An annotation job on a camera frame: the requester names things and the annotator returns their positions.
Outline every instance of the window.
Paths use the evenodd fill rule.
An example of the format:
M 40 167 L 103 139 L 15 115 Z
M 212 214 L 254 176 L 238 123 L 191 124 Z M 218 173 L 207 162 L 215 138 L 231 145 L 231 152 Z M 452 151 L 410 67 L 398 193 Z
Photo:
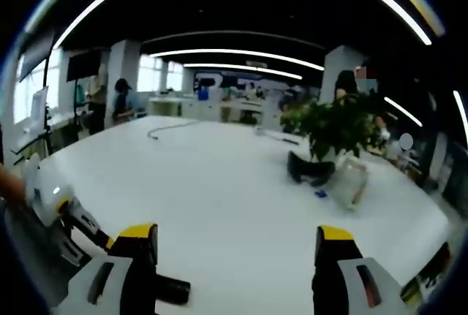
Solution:
M 184 80 L 184 67 L 182 64 L 169 62 L 167 66 L 167 85 L 166 88 L 174 91 L 182 91 L 182 83 Z
M 159 90 L 161 82 L 162 59 L 150 56 L 140 57 L 137 92 L 154 92 Z
M 21 57 L 16 76 L 20 77 L 21 68 L 23 66 L 23 58 Z M 47 104 L 52 110 L 59 106 L 59 67 L 61 60 L 61 51 L 54 50 L 49 58 L 49 67 L 47 73 L 47 85 L 49 90 L 47 93 Z M 42 88 L 44 80 L 45 61 L 35 67 L 20 83 L 16 83 L 14 103 L 13 103 L 13 121 L 15 124 L 23 121 L 31 115 L 31 104 L 33 95 Z

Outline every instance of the black cable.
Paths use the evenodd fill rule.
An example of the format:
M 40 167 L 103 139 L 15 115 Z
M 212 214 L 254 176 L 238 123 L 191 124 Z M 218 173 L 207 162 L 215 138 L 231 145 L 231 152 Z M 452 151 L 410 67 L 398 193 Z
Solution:
M 152 130 L 148 131 L 148 134 L 146 136 L 149 137 L 149 138 L 152 138 L 153 140 L 158 140 L 159 138 L 157 136 L 151 136 L 151 134 L 153 134 L 154 132 L 162 131 L 162 130 L 176 129 L 178 127 L 191 126 L 191 125 L 199 124 L 201 122 L 202 121 L 193 121 L 191 123 L 186 123 L 186 124 L 157 127 L 155 129 L 152 129 Z

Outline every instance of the potted plant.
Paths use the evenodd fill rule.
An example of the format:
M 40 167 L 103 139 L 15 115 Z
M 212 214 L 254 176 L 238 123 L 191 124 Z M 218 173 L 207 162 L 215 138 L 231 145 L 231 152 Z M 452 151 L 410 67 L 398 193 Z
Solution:
M 283 114 L 281 124 L 286 132 L 307 136 L 312 160 L 319 162 L 333 162 L 349 151 L 359 157 L 361 148 L 379 138 L 365 94 L 347 94 L 323 105 L 316 101 L 293 105 Z

